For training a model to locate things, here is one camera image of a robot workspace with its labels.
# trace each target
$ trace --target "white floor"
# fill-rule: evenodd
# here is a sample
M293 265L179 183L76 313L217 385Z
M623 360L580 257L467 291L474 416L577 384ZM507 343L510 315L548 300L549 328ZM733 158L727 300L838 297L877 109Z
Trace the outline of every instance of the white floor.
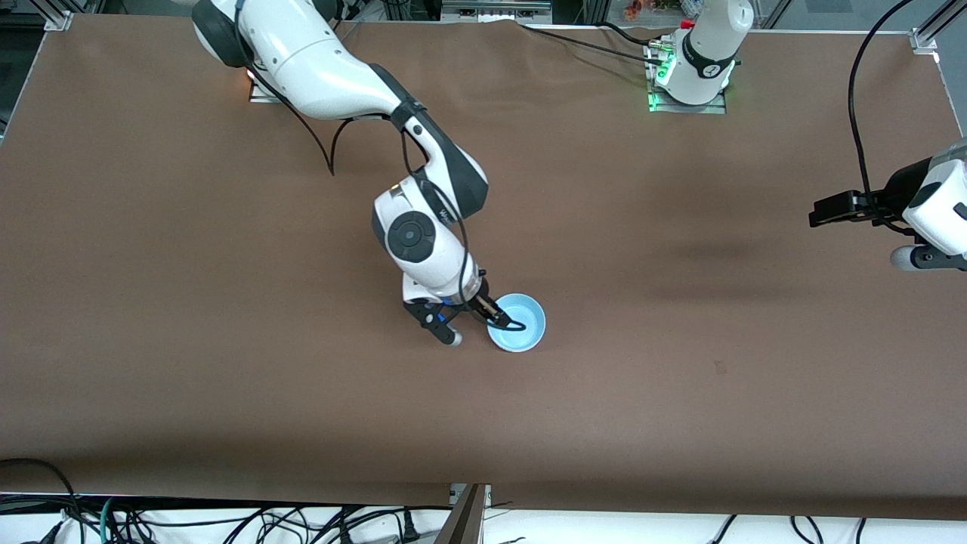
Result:
M253 512L238 510L182 510L149 512L146 520L160 522L197 522L233 519ZM287 513L281 509L278 513ZM336 508L309 508L305 514L311 524L323 524ZM446 511L415 511L417 531L439 530ZM483 544L506 544L523 537L522 544L709 544L717 535L725 516L694 514L629 514L600 512L553 512L536 510L488 510L483 526ZM21 514L0 516L0 544L22 544L39 541L53 527L57 514ZM827 544L854 544L858 520L851 518L815 518ZM157 544L219 544L236 524L175 529L154 528ZM806 536L813 534L805 519L799 519ZM261 523L250 524L236 544L255 541ZM392 516L374 520L351 531L355 544L366 544L397 533ZM87 542L97 544L98 535L88 529ZM326 536L320 544L329 544ZM300 538L284 530L270 532L265 544L299 544ZM57 544L79 542L77 523L65 524ZM967 523L910 520L869 520L863 533L864 544L961 544L967 542ZM788 518L779 516L739 516L722 544L803 544L789 526Z

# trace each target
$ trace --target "blue bowl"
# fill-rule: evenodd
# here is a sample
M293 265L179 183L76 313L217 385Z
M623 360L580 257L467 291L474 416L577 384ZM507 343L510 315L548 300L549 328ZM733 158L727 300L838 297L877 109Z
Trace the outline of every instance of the blue bowl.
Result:
M546 327L546 317L538 301L526 294L514 292L498 298L497 305L511 319L520 321L527 327L522 331L506 331L487 326L490 339L500 349L518 353L533 348L541 341Z

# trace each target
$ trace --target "gray floor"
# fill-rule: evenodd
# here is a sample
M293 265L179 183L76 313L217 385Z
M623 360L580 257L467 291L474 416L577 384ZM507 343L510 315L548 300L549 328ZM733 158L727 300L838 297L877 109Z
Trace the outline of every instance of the gray floor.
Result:
M789 30L869 30L896 0L794 0L777 28ZM924 22L941 0L919 0L896 13L885 30L907 31ZM967 123L967 14L937 39L940 68L963 133Z

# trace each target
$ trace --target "brown table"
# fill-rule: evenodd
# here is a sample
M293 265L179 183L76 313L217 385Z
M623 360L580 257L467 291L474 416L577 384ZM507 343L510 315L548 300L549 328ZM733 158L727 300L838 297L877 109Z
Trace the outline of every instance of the brown table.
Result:
M510 354L401 308L369 229L405 175L389 123L347 128L331 178L188 20L78 16L0 147L0 455L98 493L488 481L518 507L963 517L964 276L893 270L884 228L807 225L860 185L860 40L750 35L728 114L685 116L648 112L633 61L511 22L349 37L486 170L474 256L549 321ZM858 92L877 186L958 136L905 37L873 42Z

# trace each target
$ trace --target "teal cable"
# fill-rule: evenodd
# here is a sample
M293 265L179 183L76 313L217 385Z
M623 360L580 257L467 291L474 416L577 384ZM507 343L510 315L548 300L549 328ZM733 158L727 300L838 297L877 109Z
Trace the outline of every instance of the teal cable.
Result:
M104 501L104 508L101 509L101 544L107 544L107 512L110 509L114 497Z

